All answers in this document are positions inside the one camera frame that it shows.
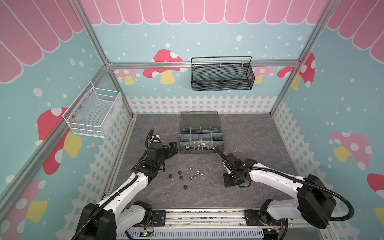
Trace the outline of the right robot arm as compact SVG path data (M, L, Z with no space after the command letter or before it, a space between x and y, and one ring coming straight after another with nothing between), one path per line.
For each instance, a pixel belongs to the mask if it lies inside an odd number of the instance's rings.
M340 194L327 189L314 175L289 175L256 160L241 161L233 154L225 155L220 149L217 152L227 170L223 175L226 188L248 188L252 183L260 183L291 197L284 201L267 199L258 210L246 210L249 226L286 224L289 220L299 219L315 228L326 229L329 222L343 222L354 216L353 205Z

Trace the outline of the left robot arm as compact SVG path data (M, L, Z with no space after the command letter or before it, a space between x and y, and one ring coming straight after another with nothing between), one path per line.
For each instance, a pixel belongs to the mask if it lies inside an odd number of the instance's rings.
M130 170L127 180L97 204L87 204L73 235L74 240L115 240L136 224L146 226L152 221L151 205L129 202L165 169L165 161L178 152L177 142L164 145L151 129L145 139L145 152Z

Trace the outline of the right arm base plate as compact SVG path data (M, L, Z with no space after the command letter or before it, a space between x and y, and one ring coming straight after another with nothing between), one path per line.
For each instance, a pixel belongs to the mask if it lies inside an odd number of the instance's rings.
M274 219L266 210L244 211L247 226L284 226L286 219Z

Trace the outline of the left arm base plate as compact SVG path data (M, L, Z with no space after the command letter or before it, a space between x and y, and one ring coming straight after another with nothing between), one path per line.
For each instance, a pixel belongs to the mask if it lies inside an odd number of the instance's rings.
M145 227L164 227L166 222L166 211L149 211L145 214L144 223Z

